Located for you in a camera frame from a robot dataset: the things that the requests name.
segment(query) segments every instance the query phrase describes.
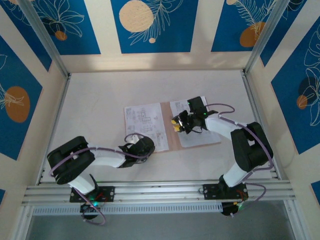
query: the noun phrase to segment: enclosure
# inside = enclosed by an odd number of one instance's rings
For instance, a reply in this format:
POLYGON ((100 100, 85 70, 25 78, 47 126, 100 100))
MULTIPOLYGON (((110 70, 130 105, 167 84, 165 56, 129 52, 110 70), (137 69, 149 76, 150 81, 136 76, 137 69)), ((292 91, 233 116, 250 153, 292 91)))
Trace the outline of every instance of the enclosure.
POLYGON ((3 239, 319 238, 319 1, 0 5, 3 239), (234 218, 199 191, 235 163, 232 142, 172 128, 174 107, 197 96, 233 106, 226 117, 239 123, 261 124, 274 153, 274 167, 247 180, 266 193, 246 208, 264 192, 248 184, 234 218), (101 208, 105 226, 82 222, 70 187, 49 176, 48 153, 77 136, 116 148, 132 132, 151 137, 156 152, 128 168, 89 166, 85 174, 115 190, 101 208))

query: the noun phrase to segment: gray floor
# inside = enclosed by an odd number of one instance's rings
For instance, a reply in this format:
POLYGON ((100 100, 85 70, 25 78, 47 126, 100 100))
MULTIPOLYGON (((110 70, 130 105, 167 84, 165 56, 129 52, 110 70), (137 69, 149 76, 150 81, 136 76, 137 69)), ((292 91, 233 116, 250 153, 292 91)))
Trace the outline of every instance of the gray floor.
POLYGON ((261 201, 234 218, 220 213, 109 215, 93 226, 80 216, 35 216, 28 240, 292 240, 281 201, 261 201))

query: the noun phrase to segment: black bracket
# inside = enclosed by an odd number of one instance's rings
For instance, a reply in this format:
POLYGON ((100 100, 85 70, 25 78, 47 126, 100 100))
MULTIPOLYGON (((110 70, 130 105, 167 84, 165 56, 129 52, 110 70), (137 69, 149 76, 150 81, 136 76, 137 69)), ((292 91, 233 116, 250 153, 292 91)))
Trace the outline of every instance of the black bracket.
POLYGON ((99 215, 98 212, 87 203, 80 206, 80 213, 82 214, 82 217, 87 220, 92 220, 99 215))
MULTIPOLYGON (((95 197, 90 197, 89 194, 85 196, 91 202, 98 203, 112 203, 115 197, 115 187, 114 186, 99 186, 99 192, 95 197)), ((70 193, 70 203, 85 203, 86 201, 75 191, 74 188, 71 189, 70 193)))
POLYGON ((204 195, 205 200, 241 199, 245 201, 249 197, 247 186, 243 183, 225 190, 221 190, 219 184, 204 184, 201 194, 204 195))

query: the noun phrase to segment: orange circle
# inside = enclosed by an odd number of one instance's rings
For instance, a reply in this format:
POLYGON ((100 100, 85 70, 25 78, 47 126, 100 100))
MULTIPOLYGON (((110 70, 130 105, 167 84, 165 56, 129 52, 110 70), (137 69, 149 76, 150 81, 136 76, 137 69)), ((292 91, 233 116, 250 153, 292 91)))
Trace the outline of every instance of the orange circle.
POLYGON ((63 31, 56 31, 54 35, 60 41, 65 41, 68 38, 67 34, 65 34, 63 31))
POLYGON ((257 22, 255 25, 252 25, 246 28, 240 36, 241 46, 245 48, 253 47, 256 44, 258 37, 262 32, 262 29, 264 29, 265 24, 266 23, 263 21, 257 22))
POLYGON ((296 100, 296 105, 298 106, 298 108, 300 108, 301 110, 305 109, 307 107, 308 104, 308 99, 306 96, 304 95, 300 95, 297 100, 296 100))
POLYGON ((8 95, 11 95, 16 99, 23 98, 20 101, 21 104, 17 104, 15 102, 8 102, 5 104, 5 110, 9 118, 16 123, 23 123, 27 120, 30 111, 30 99, 28 93, 20 86, 12 86, 4 95, 4 99, 7 101, 10 100, 8 95))

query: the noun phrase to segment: aluminum frame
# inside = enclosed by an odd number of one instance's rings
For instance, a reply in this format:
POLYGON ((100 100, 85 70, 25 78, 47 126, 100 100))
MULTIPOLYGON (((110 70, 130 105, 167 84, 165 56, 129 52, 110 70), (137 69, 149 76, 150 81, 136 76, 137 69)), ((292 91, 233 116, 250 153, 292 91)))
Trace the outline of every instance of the aluminum frame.
POLYGON ((44 168, 45 168, 44 167, 45 166, 45 162, 47 160, 47 155, 49 153, 49 149, 51 147, 52 141, 54 139, 54 136, 55 136, 55 133, 56 133, 56 130, 57 130, 57 126, 58 126, 59 118, 60 118, 60 115, 61 115, 61 111, 62 111, 62 108, 64 106, 64 102, 65 102, 66 95, 67 95, 67 92, 68 92, 70 79, 71 79, 71 74, 69 74, 68 78, 66 79, 66 82, 65 82, 65 85, 64 85, 64 88, 63 88, 63 92, 62 92, 62 95, 61 95, 59 106, 58 106, 58 109, 56 110, 54 122, 53 122, 53 125, 52 125, 49 142, 48 142, 48 144, 47 144, 47 146, 45 148, 45 152, 44 152, 44 155, 42 157, 42 161, 41 161, 41 165, 40 165, 40 169, 39 169, 38 175, 36 177, 35 185, 39 185, 40 184, 41 178, 43 176, 43 172, 44 172, 44 168))
MULTIPOLYGON (((45 30, 43 24, 41 23, 39 17, 37 16, 32 5, 27 0, 17 0, 22 12, 26 15, 28 21, 32 25, 37 36, 41 40, 45 49, 48 51, 49 55, 53 61, 57 64, 59 70, 64 76, 68 76, 68 71, 61 60, 61 57, 53 44, 49 34, 45 30)), ((258 39, 256 46, 253 48, 252 54, 249 58, 247 65, 245 66, 246 75, 243 74, 244 85, 247 90, 247 95, 254 112, 256 120, 261 123, 265 128, 266 125, 263 124, 263 117, 261 117, 263 111, 261 111, 258 98, 255 97, 255 91, 251 86, 250 80, 247 78, 247 73, 252 69, 255 61, 258 59, 261 51, 266 45, 270 35, 272 34, 277 22, 279 21, 282 10, 285 9, 289 0, 279 1, 275 7, 275 11, 272 11, 270 18, 261 33, 261 37, 258 39)), ((64 104, 65 96, 69 86, 69 79, 66 81, 64 91, 60 100, 59 108, 56 114, 54 124, 52 126, 51 137, 46 149, 46 154, 52 142, 53 135, 56 131, 56 127, 59 121, 60 113, 64 104)), ((43 172, 43 165, 46 160, 44 156, 42 165, 38 174, 36 184, 41 182, 41 176, 43 172)), ((295 200, 295 195, 290 182, 286 179, 283 169, 274 161, 274 169, 277 178, 281 180, 249 180, 248 182, 262 183, 267 187, 267 194, 262 200, 284 200, 284 204, 287 209, 287 213, 291 222, 291 226, 296 239, 308 240, 310 239, 307 226, 304 221, 301 209, 295 200)), ((207 180, 207 181, 167 181, 167 182, 104 182, 103 185, 116 186, 116 203, 111 203, 111 205, 121 204, 125 206, 130 206, 132 204, 187 204, 187 203, 208 203, 210 201, 204 200, 203 195, 198 193, 199 187, 202 184, 217 183, 218 181, 207 180)), ((254 186, 248 185, 248 194, 250 198, 249 201, 256 199, 262 190, 257 189, 254 186)), ((25 192, 25 197, 22 202, 22 207, 19 210, 19 216, 17 218, 17 223, 15 226, 16 231, 13 232, 11 239, 22 240, 27 236, 29 224, 31 222, 31 216, 34 209, 41 206, 47 206, 48 204, 54 204, 55 208, 59 206, 71 206, 69 203, 70 189, 66 186, 57 186, 55 183, 44 183, 39 186, 29 186, 25 192)))
MULTIPOLYGON (((243 71, 242 72, 242 79, 245 86, 245 89, 247 91, 247 95, 253 110, 254 117, 256 118, 256 121, 261 124, 266 136, 268 136, 268 125, 266 124, 266 118, 263 113, 263 108, 261 105, 261 102, 257 96, 256 91, 254 90, 253 80, 250 77, 250 74, 248 72, 243 71)), ((276 159, 280 159, 277 151, 273 151, 273 163, 274 163, 274 169, 276 171, 276 174, 280 180, 288 179, 288 177, 285 174, 284 169, 276 159)), ((286 213, 289 217, 291 227, 293 230, 293 234, 297 240, 311 240, 311 236, 308 231, 308 227, 306 224, 305 216, 301 210, 301 207, 299 206, 299 203, 297 200, 283 200, 284 206, 286 209, 286 213)))

